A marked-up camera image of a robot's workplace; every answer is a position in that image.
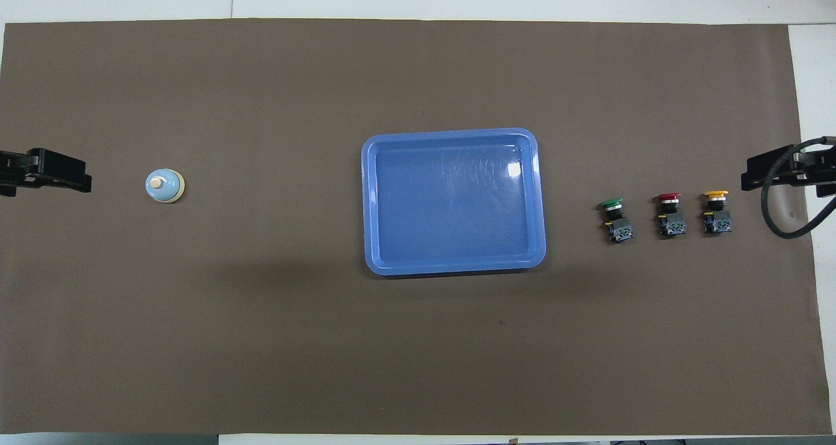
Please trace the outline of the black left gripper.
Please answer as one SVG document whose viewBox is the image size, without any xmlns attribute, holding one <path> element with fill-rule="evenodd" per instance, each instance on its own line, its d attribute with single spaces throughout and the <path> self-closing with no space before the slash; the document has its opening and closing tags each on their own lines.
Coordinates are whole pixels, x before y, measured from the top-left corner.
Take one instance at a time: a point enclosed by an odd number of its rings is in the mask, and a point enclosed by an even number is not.
<svg viewBox="0 0 836 445">
<path fill-rule="evenodd" d="M 47 148 L 31 148 L 24 153 L 1 150 L 0 196 L 15 197 L 16 187 L 31 187 L 32 184 L 90 193 L 92 177 L 86 173 L 84 160 Z"/>
</svg>

